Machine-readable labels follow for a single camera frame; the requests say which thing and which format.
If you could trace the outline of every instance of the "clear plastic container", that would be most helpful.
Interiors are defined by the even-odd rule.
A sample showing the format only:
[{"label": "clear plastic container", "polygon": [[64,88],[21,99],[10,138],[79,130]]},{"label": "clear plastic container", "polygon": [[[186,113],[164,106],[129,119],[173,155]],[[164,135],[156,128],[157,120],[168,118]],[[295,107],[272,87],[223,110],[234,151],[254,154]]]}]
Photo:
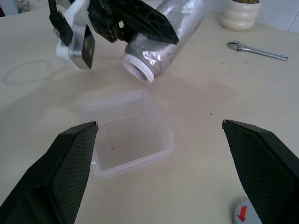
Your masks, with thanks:
[{"label": "clear plastic container", "polygon": [[110,178],[165,158],[173,150],[168,119],[143,90],[92,102],[88,121],[97,121],[92,166]]}]

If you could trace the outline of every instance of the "foil-wrapped tube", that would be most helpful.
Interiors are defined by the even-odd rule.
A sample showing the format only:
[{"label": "foil-wrapped tube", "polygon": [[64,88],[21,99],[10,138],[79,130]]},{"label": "foil-wrapped tube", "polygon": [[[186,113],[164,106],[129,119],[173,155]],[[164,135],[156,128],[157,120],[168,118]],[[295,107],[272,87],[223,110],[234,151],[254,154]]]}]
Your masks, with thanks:
[{"label": "foil-wrapped tube", "polygon": [[161,76],[203,21],[204,1],[164,0],[157,10],[172,24],[178,44],[150,40],[138,33],[126,47],[123,66],[143,82],[152,83]]}]

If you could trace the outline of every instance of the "white wall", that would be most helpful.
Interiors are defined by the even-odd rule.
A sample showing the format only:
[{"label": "white wall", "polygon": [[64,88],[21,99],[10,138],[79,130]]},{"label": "white wall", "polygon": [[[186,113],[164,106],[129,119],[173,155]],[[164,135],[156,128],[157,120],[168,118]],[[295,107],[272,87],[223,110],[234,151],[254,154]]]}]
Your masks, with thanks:
[{"label": "white wall", "polygon": [[[260,0],[261,13],[257,22],[282,30],[299,33],[299,0]],[[227,0],[210,0],[211,11],[222,13]]]}]

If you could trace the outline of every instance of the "aluminum foil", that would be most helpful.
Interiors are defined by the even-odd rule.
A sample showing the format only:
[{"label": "aluminum foil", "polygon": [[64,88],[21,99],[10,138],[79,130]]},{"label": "aluminum foil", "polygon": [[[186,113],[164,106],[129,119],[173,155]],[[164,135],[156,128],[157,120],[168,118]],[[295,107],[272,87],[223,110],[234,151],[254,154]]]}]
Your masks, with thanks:
[{"label": "aluminum foil", "polygon": [[127,45],[126,54],[141,60],[154,74],[162,75],[205,16],[205,0],[164,0],[157,8],[176,31],[179,43],[169,44],[148,39],[138,33]]}]

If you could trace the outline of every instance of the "cream ceramic pot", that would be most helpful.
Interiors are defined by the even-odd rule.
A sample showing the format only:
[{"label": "cream ceramic pot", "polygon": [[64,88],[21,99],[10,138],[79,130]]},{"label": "cream ceramic pot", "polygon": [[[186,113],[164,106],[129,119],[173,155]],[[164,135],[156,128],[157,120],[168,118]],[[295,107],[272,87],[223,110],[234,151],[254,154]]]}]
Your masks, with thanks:
[{"label": "cream ceramic pot", "polygon": [[234,31],[244,31],[252,28],[256,22],[261,2],[255,4],[244,4],[228,0],[228,5],[222,17],[225,28]]}]

